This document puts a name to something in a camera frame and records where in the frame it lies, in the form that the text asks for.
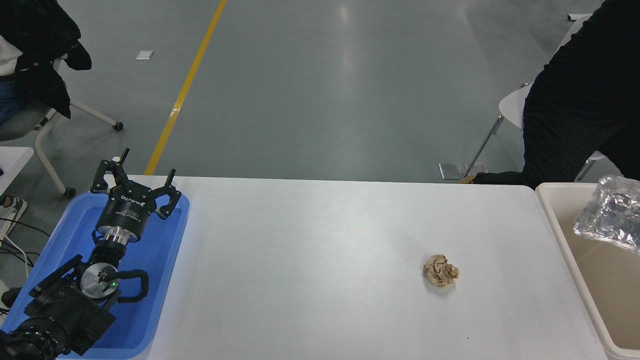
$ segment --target yellow floor line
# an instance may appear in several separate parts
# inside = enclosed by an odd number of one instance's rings
[[[198,53],[196,54],[195,59],[193,59],[193,63],[191,64],[191,68],[189,69],[189,74],[187,74],[187,78],[184,80],[184,84],[182,84],[182,89],[178,94],[178,99],[173,105],[171,114],[169,114],[169,120],[167,120],[166,124],[164,125],[164,130],[160,135],[160,139],[158,139],[156,148],[154,149],[153,154],[151,154],[151,158],[149,159],[149,163],[147,164],[147,169],[145,170],[145,175],[153,175],[156,171],[156,166],[158,165],[158,161],[160,161],[160,157],[162,156],[162,153],[164,151],[164,146],[166,145],[167,140],[169,140],[169,136],[171,135],[171,131],[173,130],[173,125],[175,125],[175,121],[176,119],[178,119],[178,114],[182,109],[182,103],[184,103],[184,99],[187,97],[187,93],[189,92],[189,88],[191,87],[191,83],[193,82],[193,78],[196,76],[196,72],[198,71],[198,67],[200,66],[200,61],[204,56],[204,52],[207,50],[207,45],[209,45],[211,35],[216,29],[218,19],[220,18],[222,9],[224,9],[226,3],[227,0],[220,0],[220,4],[216,9],[216,13],[213,15],[213,19],[211,19],[211,23],[209,24],[207,33],[204,35],[204,38],[200,43]]]

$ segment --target chair leg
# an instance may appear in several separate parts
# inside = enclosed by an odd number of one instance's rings
[[[480,153],[482,152],[482,150],[484,149],[486,143],[489,141],[489,137],[491,137],[491,134],[495,134],[496,131],[498,131],[498,128],[500,127],[500,125],[502,124],[502,121],[504,120],[504,117],[502,117],[502,115],[500,115],[495,122],[493,123],[493,127],[491,128],[491,131],[489,131],[489,134],[486,136],[486,138],[484,138],[484,141],[482,142],[482,145],[480,145],[480,149],[478,149],[478,152],[476,153],[476,155],[474,156],[474,159],[471,160],[471,163],[468,166],[467,171],[465,172],[465,175],[463,177],[467,177],[469,176],[469,172],[471,171],[471,169],[474,167],[474,165],[476,164],[476,161],[478,160],[478,156],[480,156]]]
[[[104,115],[102,113],[99,113],[99,112],[95,111],[94,109],[91,109],[89,106],[87,106],[87,105],[85,105],[85,104],[83,104],[81,102],[77,102],[77,101],[71,99],[71,106],[73,106],[75,108],[78,108],[78,109],[84,111],[85,113],[87,113],[89,115],[93,115],[93,116],[97,117],[98,119],[106,122],[107,124],[109,124],[111,126],[116,126],[118,124],[118,122],[113,120],[112,118],[110,118],[110,117],[108,117],[108,116],[106,116],[106,115]]]
[[[578,177],[576,177],[576,180],[578,181],[582,181],[582,179],[584,179],[584,176],[587,174],[587,172],[589,172],[589,170],[591,170],[591,167],[593,166],[593,164],[595,164],[595,160],[587,160],[587,162],[584,164],[582,170],[580,170],[580,173],[578,174]]]
[[[47,123],[38,131],[38,135],[36,135],[36,140],[33,143],[33,148],[36,155],[38,156],[38,159],[42,163],[42,166],[49,174],[49,177],[51,178],[51,180],[53,180],[53,183],[56,185],[56,188],[58,189],[58,191],[61,194],[64,194],[67,192],[67,189],[65,189],[65,185],[62,183],[62,181],[56,174],[56,171],[53,169],[53,166],[51,166],[49,159],[47,159],[47,156],[44,154],[44,151],[42,150],[42,139],[45,136],[47,136],[47,134],[49,134],[49,131],[51,131],[51,129],[58,122],[58,120],[60,119],[60,116],[61,115],[57,112],[53,114],[53,116],[49,119],[49,121],[47,121]]]

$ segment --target gray floor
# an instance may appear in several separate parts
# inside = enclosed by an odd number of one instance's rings
[[[144,172],[218,2],[60,3],[93,57],[91,71],[61,71],[71,96],[125,124],[116,133],[74,111],[45,141],[62,180],[85,192],[99,160],[124,147],[126,171]],[[446,182],[438,163],[471,159],[498,102],[556,50],[566,14],[600,3],[229,0],[156,173]],[[139,50],[156,53],[135,61]],[[480,160],[520,170],[522,152],[520,130],[504,124]],[[612,172],[601,161],[586,180]],[[68,204],[36,158],[8,192],[29,201],[23,220],[47,231]],[[21,227],[12,239],[34,251],[46,242]],[[0,257],[0,278],[22,284],[19,265]]]

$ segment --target black jacket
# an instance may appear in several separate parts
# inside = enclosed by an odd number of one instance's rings
[[[77,24],[56,0],[0,0],[0,35],[22,51],[15,67],[18,94],[70,118],[67,87],[52,62],[67,54],[71,69],[91,68]]]

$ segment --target crumpled paper ball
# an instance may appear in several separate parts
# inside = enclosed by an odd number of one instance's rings
[[[455,266],[447,263],[447,257],[443,254],[431,256],[424,264],[422,273],[427,280],[439,288],[453,284],[453,281],[460,276],[460,271]]]

